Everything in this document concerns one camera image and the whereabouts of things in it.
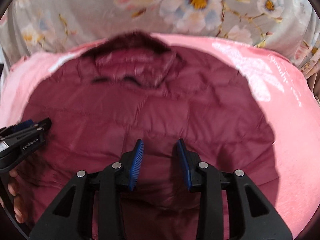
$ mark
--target metal pin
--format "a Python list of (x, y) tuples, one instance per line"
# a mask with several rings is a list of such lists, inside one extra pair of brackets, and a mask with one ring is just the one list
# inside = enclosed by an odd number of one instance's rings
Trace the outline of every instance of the metal pin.
[(239, 177), (242, 177), (244, 175), (244, 171), (243, 170), (236, 170), (235, 174)]
[(78, 171), (78, 172), (77, 172), (77, 176), (78, 176), (79, 178), (84, 177), (84, 176), (85, 176), (85, 171)]
[(205, 163), (205, 162), (200, 162), (200, 163), (199, 163), (199, 167), (200, 167), (201, 169), (206, 169), (206, 168), (209, 167), (209, 164), (208, 164), (208, 163)]
[(122, 166), (121, 163), (113, 163), (113, 165), (112, 165), (112, 167), (113, 167), (114, 169), (119, 169), (119, 168), (121, 168), (121, 166)]

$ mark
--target blue rubber tip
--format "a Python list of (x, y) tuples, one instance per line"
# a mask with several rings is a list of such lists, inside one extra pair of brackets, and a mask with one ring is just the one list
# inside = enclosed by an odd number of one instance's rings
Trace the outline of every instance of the blue rubber tip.
[(191, 183), (190, 168), (186, 158), (187, 150), (185, 149), (184, 145), (182, 145), (182, 142), (180, 140), (178, 141), (178, 153), (179, 153), (180, 165), (182, 167), (182, 172), (183, 172), (183, 180), (188, 190), (190, 190), (192, 183)]
[(138, 144), (138, 147), (136, 148), (132, 166), (129, 171), (129, 190), (131, 191), (133, 191), (134, 187), (137, 185), (140, 167), (141, 167), (142, 158), (143, 158), (143, 152), (144, 152), (143, 141), (139, 140), (137, 144)]
[(21, 131), (23, 129), (29, 128), (32, 125), (34, 125), (34, 123), (33, 123), (33, 121), (31, 119), (29, 119), (29, 120), (27, 120), (25, 122), (19, 123), (16, 126), (14, 126), (13, 129), (12, 129), (12, 132), (13, 133), (19, 132), (19, 131)]

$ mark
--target maroon fabric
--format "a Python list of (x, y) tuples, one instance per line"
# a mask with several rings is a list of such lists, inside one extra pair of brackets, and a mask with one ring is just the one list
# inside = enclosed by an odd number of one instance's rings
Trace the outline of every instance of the maroon fabric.
[(143, 33), (119, 36), (41, 82), (23, 119), (45, 117), (47, 146), (18, 168), (30, 224), (77, 171), (102, 170), (138, 138), (145, 154), (137, 190), (122, 199), (128, 240), (195, 239), (199, 195), (183, 184), (179, 138), (220, 170), (243, 169), (275, 200), (272, 129), (247, 80), (206, 53)]

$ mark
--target triangular cutout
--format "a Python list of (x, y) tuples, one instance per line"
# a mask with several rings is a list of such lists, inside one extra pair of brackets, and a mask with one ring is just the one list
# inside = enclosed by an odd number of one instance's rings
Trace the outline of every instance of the triangular cutout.
[(245, 186), (245, 192), (247, 194), (250, 213), (252, 217), (259, 217), (267, 215), (269, 209), (263, 204), (260, 198), (256, 195), (253, 189), (250, 186)]
[(73, 199), (76, 194), (76, 186), (71, 187), (62, 200), (59, 202), (55, 210), (53, 211), (54, 215), (60, 217), (69, 217), (71, 213)]

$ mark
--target pink fabric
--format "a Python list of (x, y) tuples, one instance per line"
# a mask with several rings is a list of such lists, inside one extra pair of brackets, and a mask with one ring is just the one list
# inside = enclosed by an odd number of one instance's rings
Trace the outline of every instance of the pink fabric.
[[(280, 176), (276, 209), (293, 236), (297, 236), (320, 203), (320, 109), (303, 75), (287, 59), (268, 50), (216, 38), (154, 36), (170, 45), (210, 53), (246, 76), (276, 135), (274, 147)], [(0, 127), (19, 122), (29, 96), (42, 80), (64, 62), (101, 42), (66, 54), (38, 53), (15, 64), (1, 95)]]

